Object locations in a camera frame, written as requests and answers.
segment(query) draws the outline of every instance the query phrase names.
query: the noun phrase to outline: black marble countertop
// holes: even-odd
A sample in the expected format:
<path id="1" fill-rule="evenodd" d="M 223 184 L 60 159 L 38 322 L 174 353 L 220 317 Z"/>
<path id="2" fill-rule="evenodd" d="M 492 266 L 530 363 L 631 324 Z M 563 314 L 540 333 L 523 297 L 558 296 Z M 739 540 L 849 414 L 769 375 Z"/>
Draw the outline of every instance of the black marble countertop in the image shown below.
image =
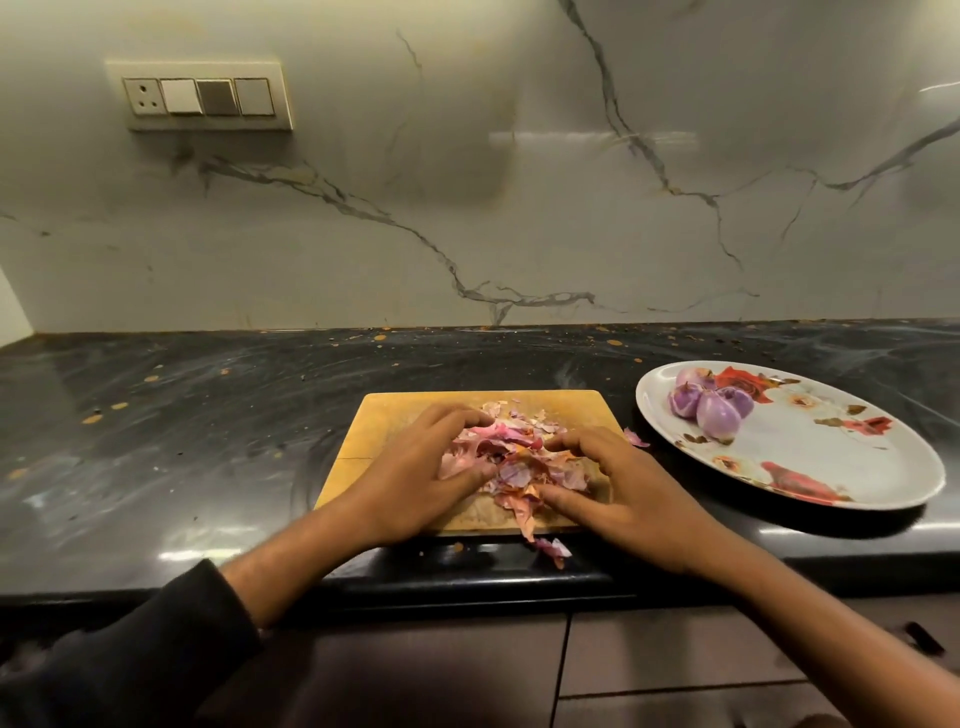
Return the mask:
<path id="1" fill-rule="evenodd" d="M 925 508 L 850 512 L 692 461 L 641 420 L 634 390 L 654 367 L 704 358 L 776 366 L 889 410 L 939 451 L 947 488 Z M 958 361 L 960 324 L 933 321 L 35 337 L 0 352 L 0 623 L 91 626 L 200 558 L 254 546 L 316 499 L 366 394 L 416 390 L 599 390 L 711 513 L 836 594 L 960 591 Z M 288 619 L 725 600 L 589 534 L 564 542 L 565 570 L 518 536 L 377 549 Z"/>

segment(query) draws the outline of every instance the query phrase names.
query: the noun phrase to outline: wooden cutting board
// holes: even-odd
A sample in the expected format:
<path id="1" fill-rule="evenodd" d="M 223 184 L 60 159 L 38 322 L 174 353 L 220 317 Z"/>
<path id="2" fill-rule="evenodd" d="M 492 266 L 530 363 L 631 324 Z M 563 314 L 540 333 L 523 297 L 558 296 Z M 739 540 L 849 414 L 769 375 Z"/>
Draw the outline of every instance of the wooden cutting board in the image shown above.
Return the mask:
<path id="1" fill-rule="evenodd" d="M 330 469 L 314 506 L 319 508 L 343 493 L 380 454 L 384 445 L 413 422 L 434 402 L 463 402 L 479 407 L 492 400 L 505 400 L 507 408 L 532 416 L 546 411 L 547 419 L 567 429 L 600 425 L 622 432 L 599 392 L 581 389 L 522 390 L 515 392 L 396 392 L 364 397 Z M 610 482 L 589 463 L 590 493 L 610 502 Z M 564 530 L 576 524 L 549 508 L 540 509 L 537 532 Z M 432 523 L 429 532 L 442 535 L 471 533 L 519 533 L 512 511 L 493 503 L 489 494 L 478 493 L 460 503 L 451 513 Z"/>

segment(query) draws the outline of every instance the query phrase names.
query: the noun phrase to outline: black sleeve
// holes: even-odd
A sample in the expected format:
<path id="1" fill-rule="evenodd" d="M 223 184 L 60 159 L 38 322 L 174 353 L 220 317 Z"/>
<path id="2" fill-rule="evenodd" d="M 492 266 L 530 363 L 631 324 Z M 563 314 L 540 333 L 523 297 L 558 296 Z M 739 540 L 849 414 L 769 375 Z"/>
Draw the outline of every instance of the black sleeve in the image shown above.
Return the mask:
<path id="1" fill-rule="evenodd" d="M 0 726 L 182 725 L 260 640 L 202 561 L 106 629 L 58 647 L 39 670 L 0 683 Z"/>

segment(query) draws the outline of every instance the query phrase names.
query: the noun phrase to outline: white marble wall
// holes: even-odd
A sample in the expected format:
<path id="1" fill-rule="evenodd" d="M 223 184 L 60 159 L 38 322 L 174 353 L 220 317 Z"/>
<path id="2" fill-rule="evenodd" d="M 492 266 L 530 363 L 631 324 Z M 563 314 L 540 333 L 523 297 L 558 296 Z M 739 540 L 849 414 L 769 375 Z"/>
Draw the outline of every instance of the white marble wall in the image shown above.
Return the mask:
<path id="1" fill-rule="evenodd" d="M 39 330 L 960 315 L 960 3 L 4 14 L 0 265 Z M 271 57 L 292 135 L 128 133 L 102 67 Z"/>

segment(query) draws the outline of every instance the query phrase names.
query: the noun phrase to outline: cabinet handle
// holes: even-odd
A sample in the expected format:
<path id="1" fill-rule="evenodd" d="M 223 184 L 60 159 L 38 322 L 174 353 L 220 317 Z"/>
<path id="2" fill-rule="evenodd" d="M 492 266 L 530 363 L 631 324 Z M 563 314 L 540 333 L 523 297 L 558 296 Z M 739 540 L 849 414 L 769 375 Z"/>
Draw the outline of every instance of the cabinet handle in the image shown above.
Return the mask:
<path id="1" fill-rule="evenodd" d="M 918 622 L 908 621 L 903 633 L 912 640 L 910 646 L 927 657 L 943 657 L 947 654 L 944 646 L 933 639 L 933 635 L 923 629 Z"/>

